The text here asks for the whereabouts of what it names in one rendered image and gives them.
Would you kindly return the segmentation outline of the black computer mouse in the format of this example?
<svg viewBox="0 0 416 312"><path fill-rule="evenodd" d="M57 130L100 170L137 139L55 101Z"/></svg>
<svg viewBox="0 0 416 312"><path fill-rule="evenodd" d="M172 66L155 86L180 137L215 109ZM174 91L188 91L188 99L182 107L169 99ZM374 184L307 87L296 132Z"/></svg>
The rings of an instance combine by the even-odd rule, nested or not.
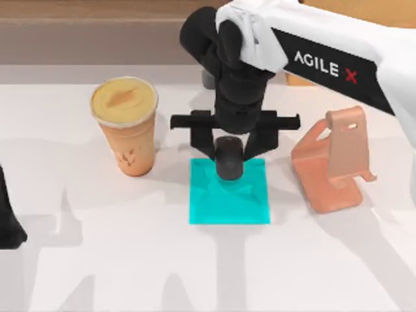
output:
<svg viewBox="0 0 416 312"><path fill-rule="evenodd" d="M216 172L227 181L240 179L243 175L243 144L236 136L221 136L214 143Z"/></svg>

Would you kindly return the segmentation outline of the pale grey rounded box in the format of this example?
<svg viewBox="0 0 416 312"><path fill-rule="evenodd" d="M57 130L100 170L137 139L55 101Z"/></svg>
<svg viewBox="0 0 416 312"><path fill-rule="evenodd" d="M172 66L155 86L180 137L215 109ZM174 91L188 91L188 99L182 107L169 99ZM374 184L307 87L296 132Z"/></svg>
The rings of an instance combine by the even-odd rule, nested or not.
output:
<svg viewBox="0 0 416 312"><path fill-rule="evenodd" d="M207 89L207 90L214 90L215 89L215 78L207 70L202 70L201 81L202 81L202 85L205 89Z"/></svg>

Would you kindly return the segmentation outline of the teal square mat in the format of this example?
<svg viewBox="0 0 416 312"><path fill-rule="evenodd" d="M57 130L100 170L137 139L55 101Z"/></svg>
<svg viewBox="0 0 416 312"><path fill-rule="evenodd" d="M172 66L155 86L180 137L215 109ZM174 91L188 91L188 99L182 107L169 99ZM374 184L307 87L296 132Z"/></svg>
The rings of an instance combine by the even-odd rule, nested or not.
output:
<svg viewBox="0 0 416 312"><path fill-rule="evenodd" d="M266 162L250 159L241 178L221 179L210 159L190 160L190 224L269 224Z"/></svg>

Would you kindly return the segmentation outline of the tan wooden block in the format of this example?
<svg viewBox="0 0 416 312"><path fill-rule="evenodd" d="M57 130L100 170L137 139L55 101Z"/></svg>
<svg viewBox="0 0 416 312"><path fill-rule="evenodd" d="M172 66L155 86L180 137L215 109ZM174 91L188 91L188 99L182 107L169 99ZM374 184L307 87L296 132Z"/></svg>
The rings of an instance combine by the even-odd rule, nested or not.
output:
<svg viewBox="0 0 416 312"><path fill-rule="evenodd" d="M289 86L316 86L314 82L289 73L288 71L285 72L285 78Z"/></svg>

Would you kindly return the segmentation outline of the orange drink cup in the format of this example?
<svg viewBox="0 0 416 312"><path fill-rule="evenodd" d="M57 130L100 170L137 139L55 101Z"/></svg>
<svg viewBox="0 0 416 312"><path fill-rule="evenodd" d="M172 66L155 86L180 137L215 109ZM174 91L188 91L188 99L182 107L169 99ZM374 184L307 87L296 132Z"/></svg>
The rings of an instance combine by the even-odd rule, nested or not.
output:
<svg viewBox="0 0 416 312"><path fill-rule="evenodd" d="M158 103L154 86L136 77L109 79L92 94L92 116L103 131L118 168L128 176L143 176L153 168Z"/></svg>

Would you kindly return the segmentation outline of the salmon phone stand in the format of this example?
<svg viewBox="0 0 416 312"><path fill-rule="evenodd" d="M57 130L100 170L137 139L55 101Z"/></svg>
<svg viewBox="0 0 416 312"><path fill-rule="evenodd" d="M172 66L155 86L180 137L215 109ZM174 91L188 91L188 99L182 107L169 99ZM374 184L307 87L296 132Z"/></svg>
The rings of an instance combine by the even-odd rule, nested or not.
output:
<svg viewBox="0 0 416 312"><path fill-rule="evenodd" d="M367 120L360 106L328 111L291 151L304 194L317 213L361 204L354 178L376 180L370 171Z"/></svg>

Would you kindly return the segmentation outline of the brown wooden cabinet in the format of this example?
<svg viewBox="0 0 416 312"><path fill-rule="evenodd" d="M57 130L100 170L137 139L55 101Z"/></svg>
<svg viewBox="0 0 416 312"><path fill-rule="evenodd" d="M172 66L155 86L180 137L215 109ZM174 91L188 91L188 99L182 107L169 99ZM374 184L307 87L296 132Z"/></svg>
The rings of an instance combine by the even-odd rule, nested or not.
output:
<svg viewBox="0 0 416 312"><path fill-rule="evenodd" d="M0 0L0 64L188 64L186 18L227 0Z"/></svg>

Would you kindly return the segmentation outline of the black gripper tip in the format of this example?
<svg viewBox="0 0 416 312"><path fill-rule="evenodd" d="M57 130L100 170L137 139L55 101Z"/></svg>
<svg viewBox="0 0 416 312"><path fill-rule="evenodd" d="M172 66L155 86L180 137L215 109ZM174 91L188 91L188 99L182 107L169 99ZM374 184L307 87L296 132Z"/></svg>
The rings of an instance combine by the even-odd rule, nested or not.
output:
<svg viewBox="0 0 416 312"><path fill-rule="evenodd" d="M0 165L0 250L18 249L27 242L27 238L10 204L3 167Z"/></svg>

